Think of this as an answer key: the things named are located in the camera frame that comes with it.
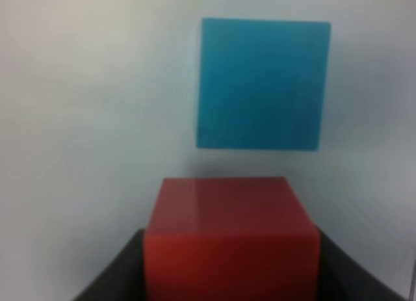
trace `block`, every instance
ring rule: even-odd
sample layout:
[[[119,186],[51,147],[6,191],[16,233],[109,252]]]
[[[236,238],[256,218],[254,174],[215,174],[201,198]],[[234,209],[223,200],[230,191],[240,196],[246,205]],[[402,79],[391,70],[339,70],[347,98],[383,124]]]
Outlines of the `block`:
[[[330,28],[204,19],[197,147],[316,150]]]
[[[319,239],[282,177],[165,179],[144,236],[148,300],[315,300]]]

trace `blue square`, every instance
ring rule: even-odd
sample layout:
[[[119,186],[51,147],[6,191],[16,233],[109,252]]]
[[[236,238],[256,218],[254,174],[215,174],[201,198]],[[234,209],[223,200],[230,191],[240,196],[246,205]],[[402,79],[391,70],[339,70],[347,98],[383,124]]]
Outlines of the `blue square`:
[[[197,146],[316,150],[331,25],[204,19]]]

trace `red block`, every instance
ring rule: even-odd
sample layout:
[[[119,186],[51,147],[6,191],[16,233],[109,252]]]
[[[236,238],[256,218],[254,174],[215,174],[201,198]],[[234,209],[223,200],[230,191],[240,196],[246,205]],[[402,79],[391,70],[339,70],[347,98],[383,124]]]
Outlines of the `red block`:
[[[144,237],[149,301],[312,301],[319,233],[282,177],[165,179]]]

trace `square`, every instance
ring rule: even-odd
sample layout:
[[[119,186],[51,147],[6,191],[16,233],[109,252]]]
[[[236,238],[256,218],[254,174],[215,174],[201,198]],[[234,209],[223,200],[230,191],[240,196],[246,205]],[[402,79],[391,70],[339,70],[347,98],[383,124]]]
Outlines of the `square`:
[[[203,19],[197,147],[317,150],[330,31]]]
[[[144,235],[152,301],[316,300],[320,235],[284,177],[165,179]]]

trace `top face of cube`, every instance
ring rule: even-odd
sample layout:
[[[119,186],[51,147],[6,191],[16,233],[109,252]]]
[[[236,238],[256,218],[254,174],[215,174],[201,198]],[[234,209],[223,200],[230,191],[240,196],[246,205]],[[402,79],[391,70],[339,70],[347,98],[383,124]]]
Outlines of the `top face of cube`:
[[[165,179],[148,235],[316,233],[283,177]]]
[[[204,19],[197,146],[315,150],[330,24]]]

